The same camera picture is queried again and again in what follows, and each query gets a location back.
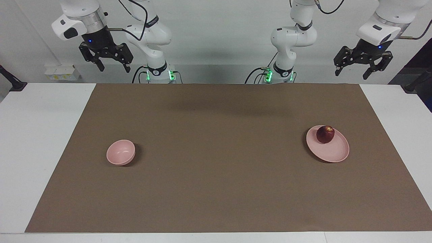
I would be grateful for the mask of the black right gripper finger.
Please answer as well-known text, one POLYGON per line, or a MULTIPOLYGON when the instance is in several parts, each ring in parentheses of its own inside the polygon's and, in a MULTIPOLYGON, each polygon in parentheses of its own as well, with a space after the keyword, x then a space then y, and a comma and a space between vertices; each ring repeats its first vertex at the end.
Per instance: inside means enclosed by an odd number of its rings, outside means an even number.
POLYGON ((79 46, 79 50, 85 61, 94 63, 98 67, 99 71, 104 71, 104 65, 99 59, 99 54, 93 55, 86 43, 81 43, 79 46))
POLYGON ((134 56, 126 43, 114 47, 114 60, 120 62, 127 73, 131 72, 130 64, 134 56))

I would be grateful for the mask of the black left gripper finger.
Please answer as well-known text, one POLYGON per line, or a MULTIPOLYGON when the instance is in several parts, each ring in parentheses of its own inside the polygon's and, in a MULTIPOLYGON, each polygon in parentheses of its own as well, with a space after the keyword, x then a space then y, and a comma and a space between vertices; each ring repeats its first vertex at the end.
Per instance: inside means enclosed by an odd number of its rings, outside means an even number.
POLYGON ((343 68, 356 63, 356 57, 354 53, 356 48, 342 47, 333 59, 333 63, 336 67, 335 75, 339 76, 343 68))
POLYGON ((363 80, 367 80, 374 72, 384 71, 392 60, 393 54, 391 52, 384 52, 380 56, 368 56, 366 64, 369 67, 363 74, 363 80))

